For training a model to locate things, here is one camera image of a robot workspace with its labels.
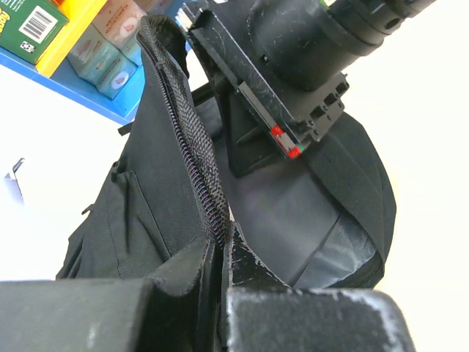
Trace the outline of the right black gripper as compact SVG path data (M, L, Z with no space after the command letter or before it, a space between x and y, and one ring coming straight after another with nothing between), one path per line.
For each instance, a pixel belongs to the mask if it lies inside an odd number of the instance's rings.
M379 1L190 1L235 177L296 158L344 111L344 70L381 44Z

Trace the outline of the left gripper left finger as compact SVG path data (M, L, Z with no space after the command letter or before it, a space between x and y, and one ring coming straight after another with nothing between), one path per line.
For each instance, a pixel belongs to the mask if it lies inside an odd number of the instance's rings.
M1 284L3 351L211 351L220 252L198 238L143 279Z

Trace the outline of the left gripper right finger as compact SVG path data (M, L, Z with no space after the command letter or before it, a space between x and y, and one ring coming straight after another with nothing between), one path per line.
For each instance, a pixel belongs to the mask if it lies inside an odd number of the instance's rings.
M237 223L225 249L229 351L414 351L400 308L367 289L297 290L251 250Z

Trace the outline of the black backpack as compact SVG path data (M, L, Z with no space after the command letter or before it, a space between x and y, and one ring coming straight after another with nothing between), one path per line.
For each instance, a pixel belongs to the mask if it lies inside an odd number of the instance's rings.
M301 157L235 177L217 108L193 104L179 26L147 16L137 38L136 118L57 278L148 276L198 235L225 244L236 221L256 259L293 288L375 287L396 201L364 127L343 114Z

